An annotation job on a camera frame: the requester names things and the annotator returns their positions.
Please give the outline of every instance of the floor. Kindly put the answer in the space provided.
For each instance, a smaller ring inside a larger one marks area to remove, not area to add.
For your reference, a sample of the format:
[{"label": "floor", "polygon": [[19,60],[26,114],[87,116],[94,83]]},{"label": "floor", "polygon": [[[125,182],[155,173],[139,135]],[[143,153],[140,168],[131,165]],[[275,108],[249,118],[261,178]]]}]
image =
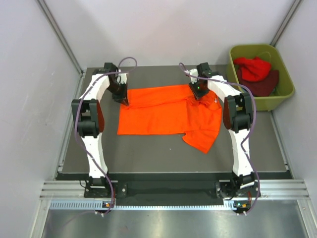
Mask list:
[{"label": "floor", "polygon": [[112,211],[104,218],[50,210],[42,238],[308,238],[296,201],[259,201],[247,216],[232,211]]},{"label": "floor", "polygon": [[[212,70],[225,75],[225,65],[212,65]],[[87,69],[83,88],[88,86],[94,68]],[[148,88],[188,84],[178,66],[138,67],[128,76],[128,87]],[[232,143],[222,126],[211,150],[203,152],[189,146],[176,135],[117,135],[119,104],[106,91],[101,101],[106,121],[103,150],[110,173],[163,173],[163,172],[230,172],[233,166]],[[73,130],[65,156],[63,173],[87,173],[85,152],[76,144]],[[260,172],[286,171],[269,112],[259,112],[254,133],[250,139],[250,154]]]}]

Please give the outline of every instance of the green bin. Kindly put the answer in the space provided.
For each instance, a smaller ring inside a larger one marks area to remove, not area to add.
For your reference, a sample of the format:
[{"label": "green bin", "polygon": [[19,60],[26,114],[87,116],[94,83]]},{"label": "green bin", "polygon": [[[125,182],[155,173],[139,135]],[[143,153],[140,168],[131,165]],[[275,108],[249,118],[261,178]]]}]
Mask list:
[{"label": "green bin", "polygon": [[229,64],[227,66],[227,80],[233,83],[239,83],[236,69],[238,66],[233,64],[233,60],[239,57],[253,59],[255,56],[270,62],[272,70],[279,71],[279,83],[275,91],[269,97],[255,97],[257,111],[274,110],[281,102],[291,97],[295,88],[287,72],[281,55],[277,49],[268,44],[238,45],[234,46],[229,53]]}]

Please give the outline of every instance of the orange sleeve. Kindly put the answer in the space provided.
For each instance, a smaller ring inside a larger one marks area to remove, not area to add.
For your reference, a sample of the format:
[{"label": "orange sleeve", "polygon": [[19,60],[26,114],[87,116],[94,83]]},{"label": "orange sleeve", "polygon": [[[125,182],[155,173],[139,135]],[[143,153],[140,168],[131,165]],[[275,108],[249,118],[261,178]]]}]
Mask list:
[{"label": "orange sleeve", "polygon": [[188,85],[128,90],[130,105],[120,107],[117,134],[185,133],[186,143],[207,153],[221,124],[214,92],[196,101]]}]

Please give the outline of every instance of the red cloth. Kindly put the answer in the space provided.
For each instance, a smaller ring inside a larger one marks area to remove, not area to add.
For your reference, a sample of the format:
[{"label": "red cloth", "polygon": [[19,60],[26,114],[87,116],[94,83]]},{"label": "red cloth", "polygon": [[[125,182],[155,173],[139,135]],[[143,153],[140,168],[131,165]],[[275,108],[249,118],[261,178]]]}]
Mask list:
[{"label": "red cloth", "polygon": [[218,136],[221,106],[212,91],[196,101],[188,85],[132,89],[128,99],[129,106],[120,107],[118,135],[185,133],[184,141],[204,153]]},{"label": "red cloth", "polygon": [[279,81],[279,71],[271,70],[268,76],[259,82],[248,82],[241,77],[241,69],[237,70],[239,83],[248,87],[252,94],[257,97],[268,97],[277,86]]},{"label": "red cloth", "polygon": [[236,58],[233,63],[240,66],[242,79],[249,82],[264,80],[271,70],[271,64],[259,57],[255,57],[254,59]]}]

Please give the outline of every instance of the wall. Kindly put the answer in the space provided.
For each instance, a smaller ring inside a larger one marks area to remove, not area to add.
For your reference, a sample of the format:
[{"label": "wall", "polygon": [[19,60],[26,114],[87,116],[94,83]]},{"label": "wall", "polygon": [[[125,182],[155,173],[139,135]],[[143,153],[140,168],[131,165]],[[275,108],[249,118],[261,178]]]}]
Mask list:
[{"label": "wall", "polygon": [[241,43],[270,43],[290,0],[47,0],[83,68],[134,56],[140,65],[226,64]]},{"label": "wall", "polygon": [[79,75],[34,0],[0,3],[0,236],[27,237]]},{"label": "wall", "polygon": [[274,115],[285,141],[293,172],[306,182],[317,211],[317,1],[305,0],[277,44],[296,93]]}]

